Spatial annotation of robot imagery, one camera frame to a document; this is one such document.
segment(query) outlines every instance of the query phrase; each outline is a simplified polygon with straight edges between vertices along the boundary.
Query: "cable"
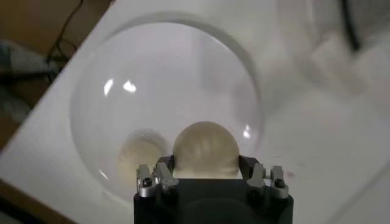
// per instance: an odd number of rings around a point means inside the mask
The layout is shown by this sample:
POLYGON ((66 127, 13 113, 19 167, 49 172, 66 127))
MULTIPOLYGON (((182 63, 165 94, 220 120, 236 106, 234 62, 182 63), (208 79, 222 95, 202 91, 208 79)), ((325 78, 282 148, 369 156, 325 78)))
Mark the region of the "cable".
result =
POLYGON ((350 11, 350 2, 348 0, 341 0, 341 15, 344 23, 344 30, 353 51, 358 51, 361 48, 361 41, 357 34, 355 24, 353 23, 352 13, 350 11))
POLYGON ((69 40, 66 40, 66 39, 63 39, 62 36, 63 34, 65 33, 65 30, 66 28, 68 27, 69 25, 69 22, 72 20, 73 16, 79 11, 79 9, 82 7, 84 3, 84 0, 80 0, 78 5, 72 10, 72 12, 69 14, 69 16, 67 17, 65 23, 63 24, 62 26, 62 29, 61 29, 61 32, 57 38, 57 40, 55 41, 53 47, 51 47, 49 53, 48 53, 48 56, 46 57, 46 62, 49 63, 51 60, 52 60, 52 55, 53 55, 53 52, 55 51, 55 49, 57 48, 57 50, 60 52, 61 56, 64 57, 65 59, 69 60, 69 57, 67 57, 63 51, 61 50, 61 47, 60 47, 60 43, 61 41, 64 41, 64 42, 67 42, 69 43, 75 50, 77 50, 77 47, 74 43, 70 42, 69 40))

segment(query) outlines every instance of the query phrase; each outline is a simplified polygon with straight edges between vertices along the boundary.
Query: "beige ball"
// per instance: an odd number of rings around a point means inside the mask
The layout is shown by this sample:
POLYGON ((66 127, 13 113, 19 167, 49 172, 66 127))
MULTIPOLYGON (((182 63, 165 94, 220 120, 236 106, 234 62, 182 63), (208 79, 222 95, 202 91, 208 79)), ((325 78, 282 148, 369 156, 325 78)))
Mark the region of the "beige ball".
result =
POLYGON ((177 178, 235 178, 238 173, 237 142, 214 122, 197 122, 184 129, 173 154, 177 178))

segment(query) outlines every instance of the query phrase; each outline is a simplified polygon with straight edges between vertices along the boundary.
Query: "white surface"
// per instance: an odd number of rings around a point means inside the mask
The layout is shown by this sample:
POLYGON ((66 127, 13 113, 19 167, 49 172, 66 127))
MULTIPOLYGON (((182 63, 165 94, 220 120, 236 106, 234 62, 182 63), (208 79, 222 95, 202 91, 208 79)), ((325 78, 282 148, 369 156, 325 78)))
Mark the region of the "white surface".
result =
POLYGON ((176 136, 199 121, 225 127, 245 154, 258 150, 260 101, 252 79, 211 35, 183 24, 146 24, 92 54, 71 100, 71 133, 87 168, 114 194, 132 202, 137 191, 134 180, 118 176, 118 155, 140 130, 160 136, 162 156, 172 155, 176 136))
POLYGON ((180 21, 217 28, 218 39, 252 59, 266 117, 251 155, 288 172, 294 223, 331 223, 388 160, 388 113, 376 104, 388 103, 387 91, 376 91, 386 77, 363 73, 370 82, 350 97, 319 85, 312 78, 327 75, 310 60, 306 5, 296 1, 117 0, 1 155, 0 177, 77 223, 132 223, 132 205, 105 191, 79 158, 71 96, 104 39, 139 23, 180 21))

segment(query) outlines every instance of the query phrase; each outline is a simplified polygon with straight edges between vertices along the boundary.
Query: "metal clamp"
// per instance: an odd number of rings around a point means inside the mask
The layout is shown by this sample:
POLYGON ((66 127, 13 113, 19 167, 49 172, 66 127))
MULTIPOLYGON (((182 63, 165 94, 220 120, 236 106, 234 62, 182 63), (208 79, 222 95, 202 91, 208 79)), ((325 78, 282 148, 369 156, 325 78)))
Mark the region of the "metal clamp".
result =
POLYGON ((170 194, 179 184, 179 180, 172 176, 165 163, 157 163, 154 172, 164 194, 170 194))
POLYGON ((256 188, 259 190, 260 195, 264 193, 264 186, 266 185, 264 182, 264 178, 266 175, 266 169, 261 163, 256 163, 253 168, 253 174, 250 179, 246 181, 249 187, 256 188))
POLYGON ((136 188, 138 194, 143 197, 155 196, 156 184, 153 176, 149 172, 147 165, 140 165, 136 170, 136 188))
POLYGON ((275 198, 287 198, 288 186, 283 179, 283 169, 281 166, 274 166, 271 169, 272 196, 275 198))

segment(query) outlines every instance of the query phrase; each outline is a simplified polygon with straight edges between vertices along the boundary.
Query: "bolt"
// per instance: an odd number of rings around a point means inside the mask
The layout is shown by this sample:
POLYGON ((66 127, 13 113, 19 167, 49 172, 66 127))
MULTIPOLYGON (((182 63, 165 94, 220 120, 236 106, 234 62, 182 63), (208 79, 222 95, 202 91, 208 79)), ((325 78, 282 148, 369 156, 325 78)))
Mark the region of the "bolt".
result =
POLYGON ((144 187, 150 187, 152 185, 153 181, 151 178, 147 177, 143 180, 142 184, 144 187))
POLYGON ((283 179, 276 179, 275 180, 275 187, 277 188, 284 188, 285 187, 285 181, 283 179))

